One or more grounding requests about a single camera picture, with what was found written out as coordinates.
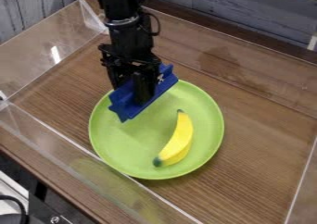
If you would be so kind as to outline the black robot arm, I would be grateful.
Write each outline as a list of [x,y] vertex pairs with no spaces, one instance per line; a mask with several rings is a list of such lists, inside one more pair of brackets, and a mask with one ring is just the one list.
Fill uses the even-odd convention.
[[141,8],[144,0],[97,0],[104,10],[109,43],[100,44],[101,65],[107,68],[113,89],[131,82],[133,100],[139,105],[149,101],[157,85],[160,59],[152,53],[153,37],[151,18]]

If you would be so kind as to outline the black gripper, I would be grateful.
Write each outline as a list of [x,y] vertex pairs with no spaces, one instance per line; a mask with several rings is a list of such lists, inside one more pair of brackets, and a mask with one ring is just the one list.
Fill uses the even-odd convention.
[[101,62],[113,89],[132,78],[133,101],[143,105],[155,95],[160,60],[152,53],[153,37],[149,18],[108,19],[109,43],[100,44]]

